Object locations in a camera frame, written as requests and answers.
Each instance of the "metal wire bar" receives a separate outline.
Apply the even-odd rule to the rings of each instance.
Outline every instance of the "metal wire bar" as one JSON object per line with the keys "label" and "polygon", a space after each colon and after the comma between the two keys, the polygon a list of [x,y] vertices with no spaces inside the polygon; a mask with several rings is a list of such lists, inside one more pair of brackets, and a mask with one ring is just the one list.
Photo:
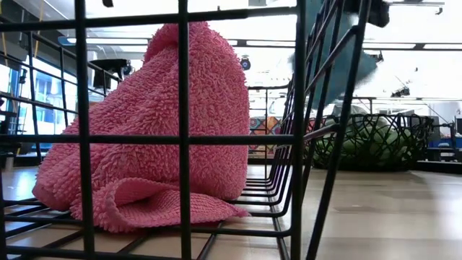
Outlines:
{"label": "metal wire bar", "polygon": [[[0,138],[9,142],[47,142],[47,143],[79,143],[80,138],[74,134],[41,134],[7,135]],[[142,135],[91,135],[90,142],[94,144],[179,144],[178,136],[142,136]],[[287,144],[292,142],[292,135],[276,136],[190,136],[190,144],[203,145],[247,145],[247,144]]]}
{"label": "metal wire bar", "polygon": [[[265,90],[265,135],[268,135],[268,90]],[[268,145],[265,144],[265,179],[268,178]]]}
{"label": "metal wire bar", "polygon": [[107,91],[106,89],[107,89],[107,82],[106,82],[106,79],[103,79],[103,94],[104,94],[104,96],[106,96],[106,91]]}
{"label": "metal wire bar", "polygon": [[35,71],[40,72],[40,73],[43,73],[43,74],[45,74],[45,75],[47,75],[47,76],[50,76],[50,77],[53,77],[53,78],[55,78],[55,79],[59,79],[59,80],[61,80],[61,81],[65,81],[65,82],[68,82],[68,83],[71,83],[71,84],[75,85],[75,83],[73,83],[73,82],[70,81],[70,80],[64,79],[64,77],[59,77],[59,76],[56,76],[55,74],[52,74],[52,73],[50,73],[50,72],[46,72],[46,71],[44,71],[44,70],[42,70],[42,69],[38,69],[38,68],[34,67],[33,65],[29,65],[29,64],[26,64],[26,63],[24,63],[24,62],[22,62],[22,61],[18,61],[17,59],[15,59],[15,58],[13,58],[13,57],[5,56],[4,54],[1,54],[1,53],[0,53],[0,57],[2,57],[3,59],[7,59],[7,60],[9,60],[9,61],[13,61],[13,62],[16,63],[16,64],[19,64],[19,65],[21,65],[21,66],[27,67],[28,69],[31,69],[31,68],[32,68],[32,69],[34,69]]}
{"label": "metal wire bar", "polygon": [[0,168],[0,259],[7,260],[6,231],[5,231],[5,202],[3,200],[3,181]]}
{"label": "metal wire bar", "polygon": [[140,235],[137,239],[131,241],[128,245],[124,246],[121,250],[118,251],[120,254],[128,254],[135,250],[135,248],[139,247],[141,244],[146,242],[148,239],[152,237],[151,233],[146,233]]}
{"label": "metal wire bar", "polygon": [[339,164],[339,158],[341,154],[341,146],[344,141],[344,135],[346,132],[349,113],[352,105],[352,97],[354,92],[354,86],[356,82],[356,75],[358,70],[358,64],[360,59],[360,54],[362,52],[362,42],[364,40],[365,28],[367,18],[369,17],[371,0],[361,0],[360,10],[359,10],[359,22],[356,25],[356,38],[354,41],[354,49],[352,55],[351,67],[349,70],[348,81],[346,84],[346,91],[344,96],[344,103],[341,109],[340,115],[340,128],[338,134],[335,137],[334,148],[332,149],[331,159],[329,163],[329,168],[327,171],[326,182],[324,183],[323,193],[321,195],[321,201],[319,203],[318,213],[316,215],[315,225],[313,228],[313,234],[311,236],[310,245],[308,246],[308,253],[306,256],[307,260],[315,260],[319,243],[321,241],[322,231],[324,222],[326,221],[326,215],[328,211],[329,202],[332,195],[332,190],[334,187],[336,171]]}
{"label": "metal wire bar", "polygon": [[64,220],[64,219],[69,218],[69,217],[70,217],[70,214],[66,213],[66,214],[63,214],[63,215],[59,215],[57,217],[48,218],[48,221],[44,221],[45,218],[43,217],[43,218],[41,218],[42,221],[40,221],[41,219],[36,218],[36,217],[8,217],[8,216],[5,216],[4,221],[32,222],[32,224],[25,225],[23,227],[15,228],[13,230],[9,230],[9,231],[5,232],[5,235],[3,237],[4,239],[2,239],[2,240],[6,240],[9,237],[12,237],[14,235],[18,235],[18,234],[27,232],[29,230],[33,230],[35,228],[41,228],[43,226],[53,224],[52,223],[53,220],[55,220],[55,221]]}
{"label": "metal wire bar", "polygon": [[[334,31],[332,32],[331,47],[329,50],[329,55],[334,51],[336,44],[337,44],[342,10],[344,8],[344,0],[334,0],[333,5],[336,6],[336,19],[334,22]],[[321,102],[319,103],[319,106],[318,106],[318,113],[316,115],[315,123],[312,129],[313,132],[317,132],[319,128],[321,127],[321,120],[323,117],[324,105],[325,105],[325,100],[326,100],[326,94],[328,91],[328,83],[329,83],[329,79],[331,76],[331,70],[332,70],[332,66],[328,66],[326,69],[326,74],[323,80],[323,87],[322,87],[321,97],[320,97]],[[314,95],[314,88],[311,90],[310,94]],[[305,114],[305,127],[308,127],[309,120],[310,120],[310,114],[307,113]],[[336,131],[339,130],[340,125],[334,124],[333,126],[336,126]],[[314,152],[315,152],[315,142],[310,142],[309,148],[308,148],[308,154],[305,160],[305,169],[303,173],[304,191],[306,191],[306,187],[308,185],[308,179],[310,177],[310,170],[311,170],[310,166],[313,162]]]}
{"label": "metal wire bar", "polygon": [[191,259],[191,194],[189,191],[189,26],[188,1],[178,0],[178,102],[180,136],[181,258]]}
{"label": "metal wire bar", "polygon": [[329,55],[326,61],[324,61],[323,65],[319,69],[318,73],[314,76],[313,80],[310,82],[305,92],[308,92],[318,82],[318,80],[324,75],[327,68],[334,62],[334,59],[340,54],[340,52],[343,50],[343,47],[345,47],[345,45],[349,42],[349,40],[354,37],[357,31],[358,31],[358,25],[354,25],[351,29],[349,29],[346,32],[344,37],[339,41],[335,49],[332,51],[331,55]]}
{"label": "metal wire bar", "polygon": [[33,212],[38,212],[40,210],[44,210],[44,209],[47,209],[48,207],[43,205],[43,206],[38,206],[38,207],[32,207],[32,208],[29,208],[29,209],[23,209],[23,210],[20,210],[20,211],[16,211],[16,212],[12,212],[12,213],[9,213],[9,214],[6,214],[6,216],[20,216],[20,215],[25,215],[25,214],[29,214],[29,213],[33,213]]}
{"label": "metal wire bar", "polygon": [[[66,259],[88,259],[87,254],[79,250],[69,250],[60,248],[33,248],[27,246],[7,246],[6,252],[8,254],[27,254],[34,256],[47,256],[53,258],[66,258]],[[122,253],[108,253],[108,252],[95,252],[97,259],[119,260],[119,259],[139,259],[139,260],[178,260],[172,257],[160,256],[143,256],[136,254],[122,254]]]}
{"label": "metal wire bar", "polygon": [[[62,47],[59,48],[59,68],[61,69],[61,96],[63,98],[63,108],[67,109],[66,83],[64,82],[64,49]],[[66,124],[66,127],[69,125],[66,112],[64,112],[64,123]]]}
{"label": "metal wire bar", "polygon": [[[28,39],[28,55],[29,55],[29,65],[31,65],[30,71],[29,71],[29,80],[30,80],[30,99],[31,101],[35,102],[35,87],[34,87],[34,68],[33,66],[33,52],[32,52],[32,33],[30,32],[27,35]],[[33,125],[34,125],[34,135],[38,135],[38,122],[37,122],[37,107],[32,104],[32,120],[33,120]],[[42,152],[40,151],[40,143],[36,142],[35,143],[35,148],[37,149],[37,159],[38,162],[42,162]]]}
{"label": "metal wire bar", "polygon": [[87,91],[87,28],[85,0],[74,0],[77,59],[77,98],[79,111],[80,183],[84,224],[84,256],[96,260],[95,229],[93,227],[92,176],[90,165],[90,122]]}
{"label": "metal wire bar", "polygon": [[305,104],[305,39],[306,39],[306,0],[297,0],[297,34],[295,37],[294,74],[294,143],[292,145],[292,212],[290,216],[290,256],[292,260],[301,257],[302,244],[302,168],[303,168],[303,106]]}
{"label": "metal wire bar", "polygon": [[[224,221],[221,221],[217,228],[221,228],[223,226],[223,223],[225,223]],[[212,249],[212,246],[214,245],[215,241],[217,240],[217,234],[216,233],[212,233],[210,236],[209,236],[209,239],[207,239],[207,242],[205,243],[204,247],[202,248],[201,250],[201,253],[199,253],[199,255],[197,256],[196,260],[205,260],[207,259],[207,256],[209,255],[211,249]]]}
{"label": "metal wire bar", "polygon": [[42,202],[39,202],[36,198],[24,199],[20,201],[4,200],[5,207],[11,207],[16,205],[27,205],[27,206],[43,206]]}
{"label": "metal wire bar", "polygon": [[[274,15],[295,14],[295,7],[272,7],[260,9],[234,9],[217,12],[194,12],[188,16],[188,22],[215,21],[215,20],[236,20],[249,17],[262,17]],[[126,17],[105,17],[83,19],[86,28],[92,27],[117,27],[130,25],[156,25],[165,23],[178,23],[178,14],[149,14]],[[2,32],[36,31],[36,30],[63,30],[74,29],[76,20],[59,20],[45,22],[23,22],[0,24]]]}
{"label": "metal wire bar", "polygon": [[[18,24],[21,24],[21,23],[16,23],[16,22],[12,22],[11,20],[7,19],[6,17],[3,17],[0,15],[0,22],[3,22],[3,23],[6,23],[6,24],[12,24],[12,25],[18,25]],[[68,51],[66,50],[65,48],[62,48],[62,46],[60,46],[59,44],[56,44],[54,42],[52,42],[51,40],[43,37],[42,35],[38,35],[36,33],[32,33],[32,37],[34,38],[34,40],[36,41],[39,41],[40,43],[43,43],[44,45],[56,50],[56,51],[61,51],[61,49],[63,49],[63,52],[64,52],[64,55],[74,59],[74,60],[77,60],[77,56],[75,53],[72,53],[71,51]],[[112,75],[111,73],[108,73],[107,71],[101,69],[100,67],[88,62],[87,63],[88,67],[91,68],[91,69],[94,69],[94,70],[98,70],[98,71],[101,71],[101,72],[105,72],[110,78],[112,79],[115,79],[115,80],[118,80],[118,77]]]}
{"label": "metal wire bar", "polygon": [[101,92],[99,92],[99,91],[92,90],[91,88],[88,88],[88,91],[93,92],[93,93],[96,93],[96,94],[98,94],[98,95],[102,95],[103,97],[106,96],[106,94],[105,94],[106,91],[105,91],[105,90],[103,91],[104,93],[101,93]]}
{"label": "metal wire bar", "polygon": [[327,30],[329,22],[331,22],[331,19],[334,16],[334,13],[336,11],[336,2],[337,1],[339,1],[339,0],[334,0],[334,4],[332,4],[332,5],[330,5],[330,1],[324,1],[324,3],[323,3],[324,9],[320,10],[320,12],[318,13],[318,15],[323,18],[323,19],[319,19],[320,21],[322,21],[322,24],[319,23],[320,27],[319,27],[319,30],[317,30],[317,31],[314,30],[314,28],[313,28],[313,32],[316,32],[316,33],[313,34],[313,37],[314,37],[315,40],[313,41],[313,43],[311,45],[311,49],[308,52],[308,58],[310,58],[311,56],[314,55],[314,52],[315,52],[317,47],[320,49],[320,52],[322,51],[323,44],[324,44],[325,32]]}
{"label": "metal wire bar", "polygon": [[25,97],[12,97],[11,95],[5,95],[2,92],[0,92],[0,97],[6,98],[6,99],[9,99],[9,100],[18,101],[18,102],[21,102],[21,103],[35,105],[35,106],[38,106],[38,107],[41,107],[41,108],[54,109],[54,110],[63,111],[63,112],[67,112],[67,113],[77,114],[76,111],[72,111],[72,110],[64,109],[64,108],[59,108],[59,107],[56,107],[54,105],[44,103],[44,102],[40,102],[40,101],[32,101],[32,99],[25,98]]}
{"label": "metal wire bar", "polygon": [[274,86],[274,87],[263,87],[263,86],[251,86],[247,87],[248,90],[285,90],[288,85],[285,86]]}
{"label": "metal wire bar", "polygon": [[[43,248],[59,248],[59,247],[65,246],[66,244],[68,244],[68,243],[70,243],[72,241],[75,241],[76,239],[82,237],[83,233],[84,233],[83,230],[79,230],[79,231],[77,231],[75,233],[72,233],[71,235],[67,235],[67,236],[65,236],[63,238],[59,238],[58,240],[43,246]],[[32,259],[36,259],[36,258],[37,257],[34,256],[33,254],[30,254],[30,255],[22,254],[21,256],[13,258],[12,260],[32,260]]]}

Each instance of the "green object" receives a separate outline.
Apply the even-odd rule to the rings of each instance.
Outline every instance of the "green object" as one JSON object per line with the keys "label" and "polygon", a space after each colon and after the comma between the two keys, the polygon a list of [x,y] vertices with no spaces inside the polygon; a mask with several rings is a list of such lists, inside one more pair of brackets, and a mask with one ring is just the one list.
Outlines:
{"label": "green object", "polygon": [[[420,117],[420,125],[406,126],[412,118],[403,115],[350,116],[344,142],[341,146],[340,169],[344,170],[408,170],[427,146],[432,130],[432,119]],[[325,126],[330,126],[337,118],[329,118]],[[328,159],[334,148],[334,134],[327,134],[315,143],[313,162],[317,167],[327,168]]]}

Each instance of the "window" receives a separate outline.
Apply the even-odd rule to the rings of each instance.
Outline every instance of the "window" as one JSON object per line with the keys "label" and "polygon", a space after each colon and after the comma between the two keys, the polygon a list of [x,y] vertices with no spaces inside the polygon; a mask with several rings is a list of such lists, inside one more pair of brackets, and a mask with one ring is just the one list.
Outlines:
{"label": "window", "polygon": [[[34,67],[48,72],[57,77],[61,76],[61,71],[39,59],[32,60]],[[24,98],[31,98],[30,94],[30,70],[23,68],[26,72],[25,83],[19,86],[19,95]],[[76,77],[64,73],[64,79],[76,83]],[[50,75],[34,71],[33,73],[35,99],[48,103],[58,108],[63,107],[63,93],[61,80]],[[77,86],[73,83],[65,82],[64,90],[66,95],[66,108],[75,111],[77,109]],[[37,106],[37,123],[39,134],[60,134],[66,128],[64,112]],[[75,119],[73,113],[68,113],[68,120],[71,123]],[[34,134],[34,123],[32,119],[32,106],[22,103],[19,110],[19,125],[23,134]]]}
{"label": "window", "polygon": [[[9,93],[11,90],[11,69],[7,66],[0,64],[0,91]],[[6,107],[8,106],[8,102],[5,98],[2,98],[4,103],[1,105],[0,110],[7,111]]]}

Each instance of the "wire mesh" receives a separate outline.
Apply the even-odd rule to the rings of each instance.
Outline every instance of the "wire mesh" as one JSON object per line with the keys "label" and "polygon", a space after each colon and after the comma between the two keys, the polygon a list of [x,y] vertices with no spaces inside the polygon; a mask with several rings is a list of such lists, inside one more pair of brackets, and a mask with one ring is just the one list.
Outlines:
{"label": "wire mesh", "polygon": [[[324,118],[322,125],[338,121]],[[433,120],[403,114],[351,115],[341,149],[339,168],[361,171],[406,171],[423,160],[432,132]],[[327,168],[333,148],[333,134],[316,140],[313,165]]]}
{"label": "wire mesh", "polygon": [[[370,8],[370,0],[363,0],[359,11],[359,23],[353,26],[346,35],[339,34],[339,23],[342,15],[343,0],[326,0],[321,10],[318,12],[317,22],[311,33],[307,35],[310,28],[306,28],[306,0],[298,0],[296,7],[277,7],[265,9],[238,9],[218,12],[198,12],[188,13],[188,2],[179,1],[178,14],[158,14],[135,17],[111,17],[111,18],[85,18],[85,1],[75,0],[75,19],[66,21],[52,22],[29,22],[29,23],[11,23],[1,18],[1,32],[23,31],[29,36],[29,49],[31,52],[32,39],[42,40],[50,44],[46,39],[34,35],[32,30],[57,30],[57,29],[75,29],[76,30],[76,50],[74,56],[77,61],[77,85],[78,85],[78,120],[79,135],[39,135],[37,126],[33,135],[2,135],[2,140],[8,142],[36,142],[38,147],[41,142],[50,143],[79,143],[80,145],[80,163],[81,163],[81,188],[82,188],[82,207],[83,221],[73,220],[69,213],[63,212],[55,217],[28,217],[27,214],[38,212],[46,208],[45,205],[36,199],[27,199],[22,201],[8,201],[0,198],[0,207],[13,207],[15,205],[34,206],[31,209],[25,209],[14,214],[4,214],[0,211],[0,257],[8,259],[8,255],[16,255],[15,259],[32,259],[39,256],[61,257],[72,259],[173,259],[161,256],[142,256],[132,254],[131,252],[153,233],[163,230],[176,230],[181,233],[181,258],[191,259],[191,233],[210,234],[208,241],[203,247],[198,259],[206,259],[210,252],[216,237],[220,234],[226,235],[246,235],[276,238],[281,259],[301,259],[305,258],[314,260],[316,258],[321,233],[325,222],[328,204],[334,185],[336,169],[338,166],[341,145],[347,127],[349,110],[352,103],[352,93],[354,90],[355,77],[359,63],[359,54],[362,51],[362,41],[364,39],[365,24]],[[268,16],[268,15],[297,15],[297,35],[295,45],[295,72],[292,81],[287,86],[287,101],[284,109],[284,116],[281,122],[281,134],[279,135],[262,135],[262,136],[189,136],[188,135],[188,22],[197,22],[205,20],[235,20],[245,19],[248,17]],[[315,52],[321,52],[324,44],[324,34],[327,30],[327,24],[335,16],[334,37],[331,41],[330,56],[321,64],[320,57],[313,60]],[[88,27],[113,27],[124,25],[146,25],[161,23],[178,23],[179,24],[179,135],[178,136],[108,136],[108,135],[90,135],[89,133],[89,100],[87,88],[87,47],[85,31]],[[354,50],[349,78],[346,79],[346,92],[344,104],[342,106],[339,122],[331,126],[321,128],[322,109],[326,99],[328,79],[332,63],[339,51],[345,44],[354,38]],[[61,47],[56,47],[61,55],[61,82],[64,88],[63,73],[63,56],[69,55]],[[38,71],[30,60],[31,71]],[[313,131],[306,133],[308,121],[310,120],[310,111],[313,104],[313,93],[316,82],[324,78],[323,91],[321,95],[320,109],[315,119]],[[31,84],[31,92],[34,93],[34,86]],[[21,100],[24,103],[30,103],[33,106],[44,105],[34,100]],[[302,198],[310,175],[310,165],[312,164],[314,143],[311,142],[308,150],[308,157],[303,158],[303,151],[306,141],[316,139],[327,133],[336,132],[334,148],[330,156],[330,163],[326,177],[326,183],[323,189],[321,202],[315,219],[313,234],[310,239],[308,253],[305,255],[302,248]],[[90,144],[107,143],[107,144],[176,144],[180,146],[180,210],[181,224],[173,227],[152,228],[145,234],[133,240],[127,246],[122,248],[118,253],[105,253],[95,251],[95,233],[101,232],[94,228],[92,218],[92,186],[90,174]],[[216,227],[208,226],[191,226],[190,223],[190,194],[189,194],[189,146],[192,144],[208,145],[249,145],[249,144],[275,144],[276,152],[272,160],[271,169],[265,178],[249,178],[247,188],[242,197],[248,197],[246,200],[229,201],[233,204],[249,204],[258,206],[267,206],[267,212],[251,212],[253,217],[270,217],[274,225],[274,230],[241,230],[223,228],[222,222]],[[279,218],[285,216],[290,210],[290,227],[282,229]],[[27,222],[26,226],[19,227],[5,232],[4,223],[8,222]],[[29,230],[41,228],[50,224],[68,224],[81,227],[80,230],[65,236],[59,240],[49,243],[41,248],[26,246],[8,246],[7,239],[14,235],[25,233]],[[84,239],[84,250],[68,250],[61,247],[75,241],[78,238]],[[287,245],[284,238],[290,237],[290,244]]]}

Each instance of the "ceiling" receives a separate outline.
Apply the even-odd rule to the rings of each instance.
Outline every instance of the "ceiling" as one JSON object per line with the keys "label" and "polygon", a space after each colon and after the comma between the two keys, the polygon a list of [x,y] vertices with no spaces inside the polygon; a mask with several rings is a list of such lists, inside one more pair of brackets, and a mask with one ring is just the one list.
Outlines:
{"label": "ceiling", "polygon": [[[15,0],[35,16],[40,16],[42,0]],[[294,6],[295,0],[271,0],[271,7]],[[104,7],[101,0],[87,0],[87,17],[117,17],[143,14],[166,14],[178,11],[178,1],[172,0],[113,0],[114,7]],[[459,11],[462,8],[461,0],[439,0],[444,3],[443,13],[436,15],[437,6],[403,6],[391,7],[391,22],[386,28],[367,26],[367,41],[375,42],[440,42],[462,43],[462,34],[454,33],[462,20]],[[69,20],[74,18],[74,0],[43,0],[43,20]],[[217,10],[220,6],[224,9],[253,8],[249,6],[249,0],[189,0],[190,12],[203,12]],[[241,20],[224,20],[210,22],[211,28],[220,32],[225,38],[232,39],[261,39],[261,40],[294,40],[296,16],[255,17]],[[162,25],[141,25],[130,27],[107,27],[92,28],[88,30],[88,37],[104,38],[150,38]],[[74,36],[73,30],[62,30],[64,35]],[[146,46],[104,46],[98,53],[98,58],[119,57],[125,59],[141,59]],[[248,77],[254,78],[254,82],[267,79],[268,72],[278,81],[285,81],[287,75],[287,60],[293,49],[262,49],[262,48],[236,48],[238,55],[249,55],[252,61],[253,73]],[[409,58],[410,62],[402,62],[400,55],[387,59],[388,67],[393,70],[397,64],[407,64],[401,78],[413,77],[411,69],[414,64],[420,64],[420,60]],[[400,86],[400,82],[394,76],[394,72],[381,72],[383,82],[376,85],[376,92],[383,92],[383,85],[391,91]]]}

